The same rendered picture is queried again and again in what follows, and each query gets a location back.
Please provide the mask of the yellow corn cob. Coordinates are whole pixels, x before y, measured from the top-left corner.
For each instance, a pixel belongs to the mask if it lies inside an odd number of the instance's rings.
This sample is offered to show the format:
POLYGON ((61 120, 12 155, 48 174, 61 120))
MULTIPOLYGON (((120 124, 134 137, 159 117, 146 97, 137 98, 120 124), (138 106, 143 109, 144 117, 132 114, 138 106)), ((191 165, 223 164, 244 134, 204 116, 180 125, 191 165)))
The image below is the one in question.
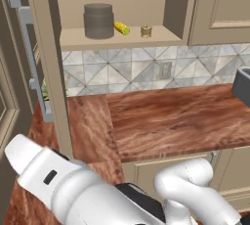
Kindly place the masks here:
POLYGON ((122 22, 115 22, 114 28, 123 35, 128 35, 130 33, 130 28, 122 22))

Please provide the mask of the beige open wall cabinet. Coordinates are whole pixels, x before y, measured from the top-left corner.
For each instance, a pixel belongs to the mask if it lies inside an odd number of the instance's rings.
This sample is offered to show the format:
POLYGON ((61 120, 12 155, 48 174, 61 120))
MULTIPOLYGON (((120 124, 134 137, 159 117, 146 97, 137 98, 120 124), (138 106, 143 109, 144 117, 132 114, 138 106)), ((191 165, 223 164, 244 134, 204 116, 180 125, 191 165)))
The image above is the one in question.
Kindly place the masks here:
POLYGON ((164 15, 169 12, 166 0, 58 0, 62 32, 61 47, 64 51, 84 51, 115 48, 134 48, 179 45, 183 38, 163 25, 164 15), (128 35, 115 32, 104 40, 93 40, 85 36, 84 5, 107 3, 112 6, 114 19, 130 28, 128 35), (141 37, 143 25, 152 27, 149 38, 141 37))

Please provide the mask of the beige base cabinet door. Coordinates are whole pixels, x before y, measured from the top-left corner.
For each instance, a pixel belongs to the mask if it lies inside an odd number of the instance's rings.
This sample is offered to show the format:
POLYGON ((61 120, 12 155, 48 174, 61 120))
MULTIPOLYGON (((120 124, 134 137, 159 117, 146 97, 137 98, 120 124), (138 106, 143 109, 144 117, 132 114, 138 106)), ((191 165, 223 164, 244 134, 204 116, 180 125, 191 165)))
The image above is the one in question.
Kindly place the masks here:
POLYGON ((217 190, 238 211, 250 211, 250 146, 222 150, 217 190))

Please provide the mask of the dark grey jar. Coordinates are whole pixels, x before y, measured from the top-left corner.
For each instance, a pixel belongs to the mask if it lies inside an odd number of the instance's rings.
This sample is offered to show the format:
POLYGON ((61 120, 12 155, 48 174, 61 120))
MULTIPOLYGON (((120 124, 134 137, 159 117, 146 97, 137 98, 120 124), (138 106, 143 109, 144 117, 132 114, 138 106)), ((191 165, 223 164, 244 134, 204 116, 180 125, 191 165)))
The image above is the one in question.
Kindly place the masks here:
POLYGON ((114 14, 110 4, 85 4, 83 19, 86 37, 90 39, 108 39, 114 35, 114 14))

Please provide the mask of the beige closed cabinet door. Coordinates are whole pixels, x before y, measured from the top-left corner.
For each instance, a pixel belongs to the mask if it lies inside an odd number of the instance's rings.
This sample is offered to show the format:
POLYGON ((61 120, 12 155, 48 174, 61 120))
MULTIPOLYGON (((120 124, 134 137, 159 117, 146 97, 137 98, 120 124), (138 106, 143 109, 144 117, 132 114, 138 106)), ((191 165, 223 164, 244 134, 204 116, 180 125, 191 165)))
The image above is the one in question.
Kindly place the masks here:
POLYGON ((250 42, 250 0, 196 0, 189 45, 250 42))

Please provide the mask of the dark grey appliance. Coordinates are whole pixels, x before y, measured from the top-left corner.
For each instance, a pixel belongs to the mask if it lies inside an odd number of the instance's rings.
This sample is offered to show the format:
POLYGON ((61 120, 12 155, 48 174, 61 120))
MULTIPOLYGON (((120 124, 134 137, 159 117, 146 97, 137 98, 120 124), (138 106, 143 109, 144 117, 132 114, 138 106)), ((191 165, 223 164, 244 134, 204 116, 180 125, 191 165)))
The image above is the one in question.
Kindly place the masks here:
POLYGON ((250 108, 250 67, 237 70, 231 93, 250 108))

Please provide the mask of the beige tall panelled cabinet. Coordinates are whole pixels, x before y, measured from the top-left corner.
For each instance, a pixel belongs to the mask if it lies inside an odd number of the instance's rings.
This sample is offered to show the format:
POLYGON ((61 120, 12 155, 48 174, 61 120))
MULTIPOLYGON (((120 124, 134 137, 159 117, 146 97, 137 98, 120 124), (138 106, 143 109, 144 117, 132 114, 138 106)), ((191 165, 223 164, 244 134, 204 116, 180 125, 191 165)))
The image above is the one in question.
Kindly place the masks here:
POLYGON ((37 96, 28 89, 31 76, 20 20, 8 0, 0 0, 0 205, 7 206, 16 173, 4 149, 19 133, 28 133, 37 96))

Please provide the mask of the beige base cabinet front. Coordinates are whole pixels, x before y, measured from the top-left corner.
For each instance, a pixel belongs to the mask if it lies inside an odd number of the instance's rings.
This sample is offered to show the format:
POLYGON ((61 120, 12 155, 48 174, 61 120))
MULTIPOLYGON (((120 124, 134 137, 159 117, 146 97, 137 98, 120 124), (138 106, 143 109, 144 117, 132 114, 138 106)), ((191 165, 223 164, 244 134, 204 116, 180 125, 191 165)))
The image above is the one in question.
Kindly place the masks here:
POLYGON ((162 199, 153 189, 153 178, 155 174, 166 167, 176 165, 180 162, 193 158, 205 158, 210 162, 211 152, 124 162, 122 164, 124 179, 126 182, 134 183, 139 186, 151 197, 162 203, 162 199))

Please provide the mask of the beige open cabinet door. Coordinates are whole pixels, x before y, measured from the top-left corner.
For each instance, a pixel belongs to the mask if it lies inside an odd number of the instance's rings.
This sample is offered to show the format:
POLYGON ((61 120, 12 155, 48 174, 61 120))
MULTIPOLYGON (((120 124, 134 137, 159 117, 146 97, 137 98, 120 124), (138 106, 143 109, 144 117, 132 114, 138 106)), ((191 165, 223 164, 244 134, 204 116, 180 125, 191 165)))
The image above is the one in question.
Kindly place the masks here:
POLYGON ((60 45, 58 0, 28 0, 60 152, 73 157, 60 45))

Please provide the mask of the green leafy vegetable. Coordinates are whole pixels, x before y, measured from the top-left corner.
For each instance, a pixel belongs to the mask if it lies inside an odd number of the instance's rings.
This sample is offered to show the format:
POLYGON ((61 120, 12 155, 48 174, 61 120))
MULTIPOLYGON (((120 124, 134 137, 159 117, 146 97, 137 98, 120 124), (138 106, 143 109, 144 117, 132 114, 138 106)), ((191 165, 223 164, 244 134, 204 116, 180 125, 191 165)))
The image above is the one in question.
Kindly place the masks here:
POLYGON ((42 90, 43 100, 49 101, 49 95, 48 95, 48 90, 47 90, 47 85, 46 85, 45 79, 42 82, 41 90, 42 90))

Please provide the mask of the grey wall outlet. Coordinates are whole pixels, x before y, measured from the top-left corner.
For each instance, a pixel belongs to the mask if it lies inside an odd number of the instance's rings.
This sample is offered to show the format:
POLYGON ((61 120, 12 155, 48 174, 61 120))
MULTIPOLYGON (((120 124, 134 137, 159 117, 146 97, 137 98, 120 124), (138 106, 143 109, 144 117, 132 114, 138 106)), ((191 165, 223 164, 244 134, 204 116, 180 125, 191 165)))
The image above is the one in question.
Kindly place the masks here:
POLYGON ((171 77, 172 63, 166 62, 160 64, 159 78, 169 79, 171 77))

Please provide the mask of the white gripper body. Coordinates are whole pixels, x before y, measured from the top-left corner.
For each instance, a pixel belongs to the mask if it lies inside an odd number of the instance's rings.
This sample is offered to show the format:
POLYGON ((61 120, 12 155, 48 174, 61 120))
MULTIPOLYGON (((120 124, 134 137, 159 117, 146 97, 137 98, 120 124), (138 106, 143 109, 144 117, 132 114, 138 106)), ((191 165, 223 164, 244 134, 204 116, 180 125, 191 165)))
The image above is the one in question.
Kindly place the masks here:
POLYGON ((22 134, 16 135, 6 146, 4 153, 11 167, 21 175, 28 164, 43 148, 22 134))

